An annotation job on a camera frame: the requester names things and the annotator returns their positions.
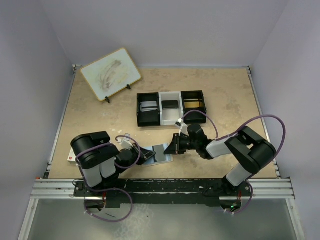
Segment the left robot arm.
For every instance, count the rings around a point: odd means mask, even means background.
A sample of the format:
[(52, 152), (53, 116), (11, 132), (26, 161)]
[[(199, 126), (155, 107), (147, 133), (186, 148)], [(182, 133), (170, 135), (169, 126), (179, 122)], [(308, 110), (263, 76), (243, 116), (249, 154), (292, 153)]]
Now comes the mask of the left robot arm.
[(101, 192), (105, 184), (156, 155), (154, 150), (142, 148), (128, 133), (115, 140), (121, 150), (111, 143), (106, 131), (81, 134), (70, 143), (84, 183), (92, 192)]

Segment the dark grey credit card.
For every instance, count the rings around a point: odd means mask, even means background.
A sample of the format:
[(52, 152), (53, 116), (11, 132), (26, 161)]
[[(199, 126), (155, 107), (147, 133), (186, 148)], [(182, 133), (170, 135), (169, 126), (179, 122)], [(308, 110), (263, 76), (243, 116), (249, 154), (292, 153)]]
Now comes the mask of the dark grey credit card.
[(156, 163), (162, 163), (166, 161), (165, 147), (163, 144), (153, 146), (153, 151), (155, 152), (154, 161)]

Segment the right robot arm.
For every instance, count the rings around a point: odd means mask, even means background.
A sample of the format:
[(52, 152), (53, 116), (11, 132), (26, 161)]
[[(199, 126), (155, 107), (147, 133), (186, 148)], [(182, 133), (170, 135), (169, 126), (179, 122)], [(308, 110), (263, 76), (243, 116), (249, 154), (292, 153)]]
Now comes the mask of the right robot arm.
[(238, 164), (224, 177), (232, 187), (238, 187), (256, 175), (273, 160), (277, 152), (271, 143), (248, 126), (244, 126), (233, 136), (212, 140), (205, 135), (199, 124), (191, 124), (182, 126), (180, 132), (173, 135), (163, 153), (183, 155), (191, 150), (206, 160), (233, 155)]

